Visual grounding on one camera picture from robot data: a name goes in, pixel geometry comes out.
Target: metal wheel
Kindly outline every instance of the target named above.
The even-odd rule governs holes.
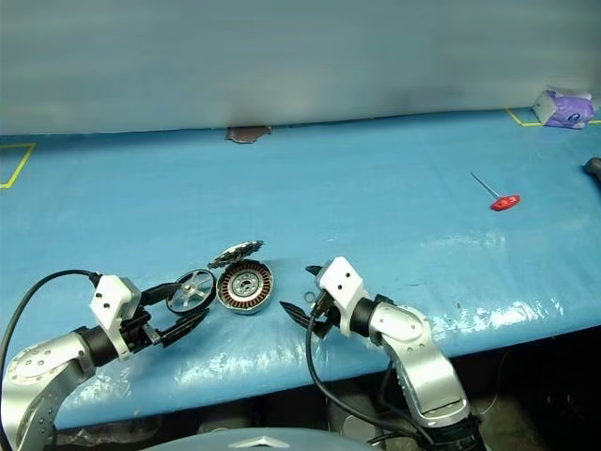
[[[207,307],[215,299],[215,276],[207,270],[186,272],[177,280],[181,288],[167,299],[167,308],[178,315]]]

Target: red handle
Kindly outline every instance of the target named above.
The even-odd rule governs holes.
[[[499,197],[497,201],[490,206],[494,211],[503,211],[512,208],[519,202],[519,195],[504,195]]]

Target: brown object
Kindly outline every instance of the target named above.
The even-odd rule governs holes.
[[[241,272],[253,272],[261,280],[259,287],[254,293],[250,294],[244,300],[237,300],[232,297],[230,281]],[[267,300],[271,292],[271,274],[264,265],[258,262],[242,260],[241,262],[232,264],[225,270],[220,277],[219,285],[220,300],[224,304],[235,308],[253,308]]]
[[[230,127],[227,129],[225,139],[230,139],[238,144],[252,144],[264,134],[271,134],[271,127],[264,125],[258,127]]]

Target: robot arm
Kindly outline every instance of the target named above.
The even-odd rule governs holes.
[[[207,309],[181,318],[164,332],[148,324],[144,307],[179,287],[162,284],[141,292],[129,279],[104,275],[90,305],[99,326],[82,327],[19,353],[8,366],[2,389],[2,423],[10,447],[43,449],[61,404],[97,367],[116,358],[126,360],[151,344],[167,347],[196,327]]]
[[[398,306],[381,295],[374,300],[363,280],[344,257],[323,268],[309,267],[321,288],[314,308],[325,312],[316,334],[323,337],[332,325],[344,335],[369,337],[391,357],[413,420],[427,430],[434,443],[448,449],[485,449],[470,416],[470,403],[449,360],[434,345],[428,319],[407,305]],[[306,315],[283,303],[286,312],[307,326]]]

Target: metal shaft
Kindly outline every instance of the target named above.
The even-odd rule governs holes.
[[[470,172],[470,174],[472,177],[474,177],[478,181],[478,183],[480,183],[482,186],[484,186],[485,190],[487,190],[493,197],[495,197],[496,199],[501,197],[501,195],[499,193],[497,193],[495,190],[490,188],[490,186],[488,186],[486,183],[481,181],[480,178],[478,178],[478,176],[476,176],[473,172]]]

